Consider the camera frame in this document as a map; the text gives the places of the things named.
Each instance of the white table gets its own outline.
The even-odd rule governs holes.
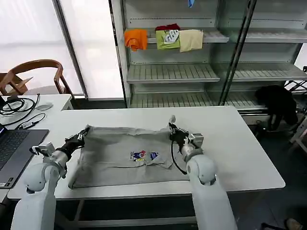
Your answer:
[[[178,127],[204,135],[204,153],[217,163],[218,176],[228,192],[282,188],[284,180],[262,149],[237,110],[232,106],[143,108],[110,110],[62,111],[37,128],[50,129],[46,141],[55,147],[64,139],[82,130],[86,124],[98,127],[138,127],[159,130],[165,127],[171,115]],[[57,199],[96,199],[184,195],[191,193],[188,181],[161,182],[69,189],[80,151],[68,162],[66,179],[60,179],[55,191]],[[31,165],[40,163],[35,156]],[[23,175],[8,193],[10,199],[25,196]]]
[[[27,95],[27,96],[20,96],[20,97],[27,97],[27,98],[31,98],[32,100],[36,101],[37,96],[36,95]],[[31,117],[33,117],[36,114],[39,113],[45,113],[46,117],[44,120],[42,120],[41,122],[39,122],[34,129],[39,128],[39,125],[44,125],[45,123],[47,123],[47,121],[54,116],[55,114],[59,113],[62,110],[65,109],[72,109],[72,105],[71,105],[71,95],[70,94],[54,94],[54,95],[40,95],[40,101],[37,105],[42,105],[45,103],[53,103],[53,107],[46,110],[46,111],[39,111],[39,110],[34,110],[26,119],[29,119]],[[0,123],[2,124],[6,124],[6,123],[10,123],[13,121],[16,121],[18,119],[20,119],[22,116],[24,116],[24,113],[19,113],[16,114],[14,116],[10,116],[10,117],[3,117],[2,115],[0,115]],[[8,129],[14,129],[16,128],[20,123],[22,123],[23,121],[18,122],[17,124],[13,124],[10,126],[7,126]],[[8,193],[8,189],[0,189],[0,203],[2,203]]]

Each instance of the laptop keyboard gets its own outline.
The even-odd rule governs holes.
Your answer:
[[[30,131],[16,130],[8,133],[2,142],[0,142],[0,169],[18,149],[23,140],[27,137]]]

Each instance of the white shelf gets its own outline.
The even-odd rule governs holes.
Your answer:
[[[130,108],[212,106],[205,92],[134,94]]]
[[[182,28],[181,30],[188,30],[192,28]],[[195,28],[203,30],[203,43],[226,43],[229,37],[224,36],[220,31],[215,28]],[[156,44],[156,36],[154,28],[147,28],[148,44]]]
[[[264,109],[259,105],[255,92],[229,92],[225,105],[232,105],[236,109]]]
[[[127,83],[217,82],[209,64],[130,65]]]
[[[307,74],[290,63],[239,63],[233,82],[307,80]]]
[[[237,38],[230,32],[234,42]],[[250,28],[246,43],[307,43],[307,31],[304,29]]]

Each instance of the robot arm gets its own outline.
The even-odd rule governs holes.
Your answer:
[[[170,139],[179,145],[193,188],[192,197],[199,230],[237,230],[226,191],[216,176],[215,163],[203,154],[201,134],[192,134],[174,124],[171,118]]]
[[[28,195],[15,208],[11,230],[53,230],[56,212],[54,196],[58,180],[65,178],[66,162],[76,149],[84,146],[88,129],[65,140],[61,148],[54,149],[51,143],[32,147],[32,153],[43,154],[43,163],[32,166],[25,172]]]

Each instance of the shoe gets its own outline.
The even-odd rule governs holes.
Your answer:
[[[289,230],[302,230],[303,225],[301,225],[299,222],[297,222],[295,219],[288,219],[286,221],[286,226]]]

